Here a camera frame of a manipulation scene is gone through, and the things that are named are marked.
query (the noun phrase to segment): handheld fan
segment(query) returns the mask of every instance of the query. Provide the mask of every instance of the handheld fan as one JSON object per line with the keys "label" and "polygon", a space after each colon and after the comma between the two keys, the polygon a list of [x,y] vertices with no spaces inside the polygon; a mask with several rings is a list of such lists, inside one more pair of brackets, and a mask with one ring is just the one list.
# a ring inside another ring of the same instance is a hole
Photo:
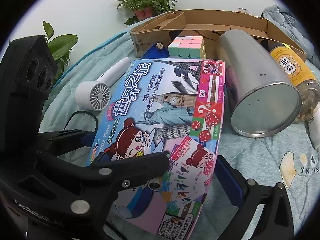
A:
{"label": "handheld fan", "polygon": [[124,57],[103,73],[96,81],[84,81],[80,83],[75,92],[77,104],[93,111],[105,109],[111,98],[109,87],[126,72],[129,65],[130,59]]}

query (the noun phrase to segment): rubik's cube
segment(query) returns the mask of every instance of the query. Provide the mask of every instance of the rubik's cube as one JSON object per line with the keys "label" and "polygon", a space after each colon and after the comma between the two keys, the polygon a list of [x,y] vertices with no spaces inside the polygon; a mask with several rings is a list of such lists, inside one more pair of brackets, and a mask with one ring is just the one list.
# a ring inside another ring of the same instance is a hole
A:
{"label": "rubik's cube", "polygon": [[205,59],[202,36],[177,37],[168,46],[171,58]]}

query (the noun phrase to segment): camera lens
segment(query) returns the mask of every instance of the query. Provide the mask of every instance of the camera lens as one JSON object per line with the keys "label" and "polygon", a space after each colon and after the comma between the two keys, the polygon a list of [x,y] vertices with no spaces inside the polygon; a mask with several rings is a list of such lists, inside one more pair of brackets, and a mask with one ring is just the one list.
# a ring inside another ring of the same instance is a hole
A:
{"label": "camera lens", "polygon": [[28,82],[31,82],[35,78],[38,66],[39,66],[38,59],[35,58],[33,61],[31,61],[27,71]]}
{"label": "camera lens", "polygon": [[38,78],[38,89],[41,89],[43,87],[46,78],[47,78],[47,69],[44,68],[43,70],[41,70],[40,76]]}
{"label": "camera lens", "polygon": [[48,82],[47,82],[47,90],[49,90],[51,88],[52,85],[52,79],[49,78]]}

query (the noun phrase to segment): light blue blanket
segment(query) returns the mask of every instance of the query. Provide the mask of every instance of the light blue blanket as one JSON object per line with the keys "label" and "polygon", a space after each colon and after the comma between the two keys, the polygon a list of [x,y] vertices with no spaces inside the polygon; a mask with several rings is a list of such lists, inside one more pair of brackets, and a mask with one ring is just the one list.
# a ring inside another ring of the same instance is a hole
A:
{"label": "light blue blanket", "polygon": [[[123,57],[135,58],[135,52],[127,32],[119,33],[91,53],[84,56],[53,88],[44,106],[44,118],[40,132],[63,130],[71,114],[81,110],[74,99],[76,87],[82,81],[93,81]],[[316,76],[320,71],[310,62],[308,65]],[[111,93],[117,84],[111,87]],[[94,112],[98,120],[101,113]],[[94,130],[95,122],[87,115],[76,115],[67,129]],[[82,148],[61,158],[79,166],[85,165],[89,148]],[[230,108],[226,98],[223,129],[218,153],[243,176],[255,179],[261,185],[274,186],[283,182],[292,207],[294,228],[297,231],[305,221],[320,189],[319,155],[311,145],[305,124],[292,124],[284,131],[262,139],[245,138],[236,134],[230,125]],[[217,239],[236,213],[214,177],[204,207],[191,239]],[[244,239],[249,239],[258,222],[262,207],[258,208]],[[160,239],[127,221],[110,214],[108,219],[129,240]],[[117,239],[110,230],[106,231]]]}

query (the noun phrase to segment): pothos plant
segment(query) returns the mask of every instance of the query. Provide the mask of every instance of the pothos plant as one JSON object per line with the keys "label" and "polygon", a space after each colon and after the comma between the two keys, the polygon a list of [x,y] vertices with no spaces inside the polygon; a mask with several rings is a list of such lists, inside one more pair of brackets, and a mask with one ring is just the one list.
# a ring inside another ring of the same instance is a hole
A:
{"label": "pothos plant", "polygon": [[164,12],[172,11],[175,0],[116,0],[121,1],[120,6],[124,6],[135,13],[125,24],[131,25],[142,21],[148,17],[156,16]]}
{"label": "pothos plant", "polygon": [[63,75],[64,66],[69,66],[68,60],[70,60],[70,50],[72,50],[72,47],[78,42],[78,36],[74,34],[65,34],[49,41],[54,34],[53,28],[50,23],[46,23],[45,21],[43,21],[42,25],[47,34],[44,38],[47,41],[53,59],[58,65],[58,71],[53,81],[53,84],[55,84]]}

